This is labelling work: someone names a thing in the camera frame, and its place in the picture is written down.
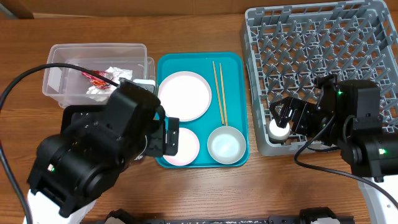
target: dish rack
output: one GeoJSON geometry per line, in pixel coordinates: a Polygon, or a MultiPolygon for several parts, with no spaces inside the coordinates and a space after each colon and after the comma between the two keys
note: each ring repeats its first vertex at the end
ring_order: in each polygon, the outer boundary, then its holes
{"type": "MultiPolygon", "coordinates": [[[[269,105],[286,96],[315,103],[317,76],[368,79],[381,88],[383,130],[398,131],[397,32],[380,0],[248,9],[241,31],[249,74],[257,148],[264,156],[294,154],[307,141],[291,134],[273,144],[266,133],[269,105]]],[[[320,142],[312,147],[322,148],[320,142]]]]}

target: pink plate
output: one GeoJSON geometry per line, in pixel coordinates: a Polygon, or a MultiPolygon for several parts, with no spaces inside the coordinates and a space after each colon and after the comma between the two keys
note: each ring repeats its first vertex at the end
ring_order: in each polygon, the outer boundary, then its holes
{"type": "Polygon", "coordinates": [[[176,72],[160,84],[158,97],[168,117],[193,121],[209,108],[211,88],[194,72],[176,72]]]}
{"type": "Polygon", "coordinates": [[[196,134],[191,130],[180,128],[179,131],[178,153],[175,156],[163,156],[163,158],[175,166],[185,166],[198,156],[200,143],[196,134]]]}

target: light gray bowl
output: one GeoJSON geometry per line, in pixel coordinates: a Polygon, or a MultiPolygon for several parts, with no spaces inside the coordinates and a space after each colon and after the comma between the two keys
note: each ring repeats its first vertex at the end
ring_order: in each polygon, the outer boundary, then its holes
{"type": "Polygon", "coordinates": [[[207,149],[215,161],[221,164],[233,164],[243,157],[246,140],[236,128],[222,126],[210,134],[207,149]]]}

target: clear plastic container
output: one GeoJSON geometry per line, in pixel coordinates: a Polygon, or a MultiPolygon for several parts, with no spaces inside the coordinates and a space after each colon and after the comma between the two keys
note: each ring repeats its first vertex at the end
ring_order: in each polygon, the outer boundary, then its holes
{"type": "MultiPolygon", "coordinates": [[[[105,71],[109,67],[132,70],[136,78],[155,80],[155,65],[147,58],[144,44],[59,44],[51,48],[47,63],[70,63],[90,70],[105,71]]],[[[91,87],[88,78],[80,71],[70,68],[48,68],[44,72],[43,94],[68,105],[98,105],[90,97],[110,94],[86,94],[91,87]]]]}

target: chopsticks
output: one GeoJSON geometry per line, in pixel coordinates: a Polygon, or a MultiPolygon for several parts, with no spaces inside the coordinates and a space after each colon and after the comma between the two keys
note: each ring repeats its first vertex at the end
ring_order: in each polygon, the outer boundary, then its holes
{"type": "Polygon", "coordinates": [[[226,115],[226,105],[225,105],[225,93],[224,93],[224,79],[223,79],[223,69],[221,68],[221,63],[220,63],[220,75],[221,75],[221,91],[223,94],[223,104],[224,104],[224,115],[223,115],[223,108],[221,107],[221,98],[220,98],[220,91],[218,89],[218,79],[217,79],[217,72],[216,72],[216,66],[213,61],[213,70],[214,70],[214,78],[216,81],[216,89],[217,89],[217,97],[218,97],[218,106],[220,107],[220,115],[221,115],[221,124],[228,126],[228,118],[226,115]]]}

